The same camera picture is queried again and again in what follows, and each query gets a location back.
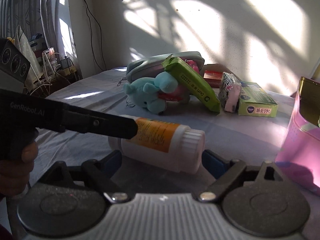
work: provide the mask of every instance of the green medicine box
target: green medicine box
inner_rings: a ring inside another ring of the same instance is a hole
[[[239,115],[275,117],[278,105],[257,83],[240,82]]]

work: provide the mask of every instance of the green package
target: green package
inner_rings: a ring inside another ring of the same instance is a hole
[[[275,117],[278,104],[257,83],[242,82],[239,115]]]
[[[165,71],[179,84],[185,85],[209,110],[220,112],[220,102],[210,85],[181,58],[170,55],[162,65]]]

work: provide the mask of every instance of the white plastic bottle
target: white plastic bottle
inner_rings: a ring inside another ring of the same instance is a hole
[[[169,171],[198,171],[204,151],[205,133],[189,126],[147,118],[122,115],[138,124],[138,133],[131,140],[109,137],[113,150],[123,155]]]

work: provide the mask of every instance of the red box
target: red box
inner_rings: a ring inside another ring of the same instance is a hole
[[[217,71],[204,71],[204,80],[212,87],[219,88],[222,79],[222,73]]]

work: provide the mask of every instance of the orange label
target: orange label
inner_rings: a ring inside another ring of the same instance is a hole
[[[171,139],[179,124],[146,118],[136,120],[138,133],[129,142],[168,153]]]

